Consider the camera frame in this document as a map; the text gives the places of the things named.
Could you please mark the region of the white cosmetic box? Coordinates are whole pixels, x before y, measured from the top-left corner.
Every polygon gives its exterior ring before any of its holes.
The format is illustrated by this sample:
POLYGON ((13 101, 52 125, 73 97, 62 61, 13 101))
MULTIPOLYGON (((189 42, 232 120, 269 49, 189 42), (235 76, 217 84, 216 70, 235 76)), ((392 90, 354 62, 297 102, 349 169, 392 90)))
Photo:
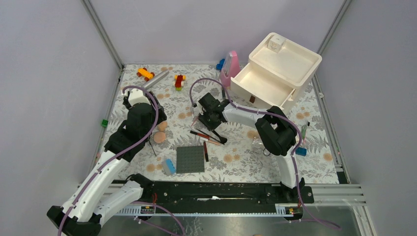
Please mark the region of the white cosmetic box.
POLYGON ((270 49, 271 51, 275 53, 278 53, 283 47, 285 41, 286 41, 285 37, 274 35, 268 41, 268 49, 270 49))

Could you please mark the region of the black makeup brush large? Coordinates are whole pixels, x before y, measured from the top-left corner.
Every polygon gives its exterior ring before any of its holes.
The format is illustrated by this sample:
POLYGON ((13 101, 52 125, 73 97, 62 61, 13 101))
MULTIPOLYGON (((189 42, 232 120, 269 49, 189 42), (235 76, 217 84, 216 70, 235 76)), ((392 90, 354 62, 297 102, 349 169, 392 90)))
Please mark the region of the black makeup brush large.
POLYGON ((220 134, 218 134, 215 130, 212 131, 212 133, 218 138, 218 141, 222 144, 226 144, 228 139, 225 137, 222 137, 220 134))

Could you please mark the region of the red black lip gloss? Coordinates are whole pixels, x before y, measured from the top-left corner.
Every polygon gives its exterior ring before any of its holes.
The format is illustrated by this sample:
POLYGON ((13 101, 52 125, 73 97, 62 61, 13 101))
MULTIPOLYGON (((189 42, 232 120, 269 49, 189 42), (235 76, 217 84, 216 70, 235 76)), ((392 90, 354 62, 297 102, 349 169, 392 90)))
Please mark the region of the red black lip gloss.
POLYGON ((198 133, 196 131, 193 131, 193 130, 190 130, 190 134, 193 134, 193 135, 196 135, 196 136, 199 136, 199 137, 204 137, 204 138, 210 139, 210 137, 208 137, 208 136, 206 136, 204 134, 198 133))

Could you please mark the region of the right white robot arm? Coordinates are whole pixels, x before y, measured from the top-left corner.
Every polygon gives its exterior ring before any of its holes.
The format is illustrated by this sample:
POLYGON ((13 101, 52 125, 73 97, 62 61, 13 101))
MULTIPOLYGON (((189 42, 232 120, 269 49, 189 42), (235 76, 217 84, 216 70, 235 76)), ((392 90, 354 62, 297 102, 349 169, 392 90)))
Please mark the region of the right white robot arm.
POLYGON ((214 135, 220 143, 227 138, 215 130, 222 123, 235 122, 255 128, 265 149, 277 157, 281 175, 282 196, 284 200, 293 203, 301 197, 301 180, 290 156, 296 148, 297 129, 289 123, 288 118, 277 106, 270 109, 254 109, 230 102, 228 99, 219 101, 210 93, 205 94, 199 101, 191 102, 192 107, 199 110, 198 120, 214 135))

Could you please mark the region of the cream three-drawer organizer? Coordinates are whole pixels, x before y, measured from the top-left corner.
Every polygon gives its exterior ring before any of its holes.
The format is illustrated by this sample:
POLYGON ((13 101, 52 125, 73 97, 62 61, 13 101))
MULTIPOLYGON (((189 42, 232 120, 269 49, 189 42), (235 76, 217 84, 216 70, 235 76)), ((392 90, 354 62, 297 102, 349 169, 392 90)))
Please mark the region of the cream three-drawer organizer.
POLYGON ((279 34, 269 33, 249 54, 248 64, 231 79, 230 88, 256 108, 278 106, 287 113, 304 94, 322 56, 287 38, 275 53, 268 49, 274 35, 279 34))

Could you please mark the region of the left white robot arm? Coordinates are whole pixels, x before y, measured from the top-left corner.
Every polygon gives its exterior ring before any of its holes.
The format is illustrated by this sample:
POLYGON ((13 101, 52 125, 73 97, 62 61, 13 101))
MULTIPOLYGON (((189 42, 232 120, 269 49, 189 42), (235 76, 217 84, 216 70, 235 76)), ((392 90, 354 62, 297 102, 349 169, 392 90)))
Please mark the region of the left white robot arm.
POLYGON ((122 93, 128 108, 127 119, 110 136, 96 165, 77 191, 61 206, 51 206, 47 212, 58 235, 96 236, 125 206, 137 199, 147 202, 152 197, 152 188, 135 180, 102 197, 119 172, 144 148, 155 127, 167 119, 152 92, 127 86, 122 93))

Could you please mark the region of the thin black makeup brush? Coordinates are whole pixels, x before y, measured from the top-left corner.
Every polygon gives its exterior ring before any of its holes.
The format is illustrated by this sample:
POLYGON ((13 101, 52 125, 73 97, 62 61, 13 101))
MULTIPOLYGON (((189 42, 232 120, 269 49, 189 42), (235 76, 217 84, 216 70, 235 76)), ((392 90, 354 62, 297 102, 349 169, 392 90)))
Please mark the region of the thin black makeup brush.
POLYGON ((221 141, 220 141, 220 140, 218 140, 218 139, 214 138, 213 136, 211 136, 211 135, 209 135, 209 134, 207 134, 207 133, 203 132, 202 130, 200 130, 200 129, 196 129, 196 130, 198 130, 201 134, 204 134, 204 135, 206 135, 206 136, 210 137, 210 139, 215 140, 215 141, 217 141, 217 142, 221 143, 221 141))

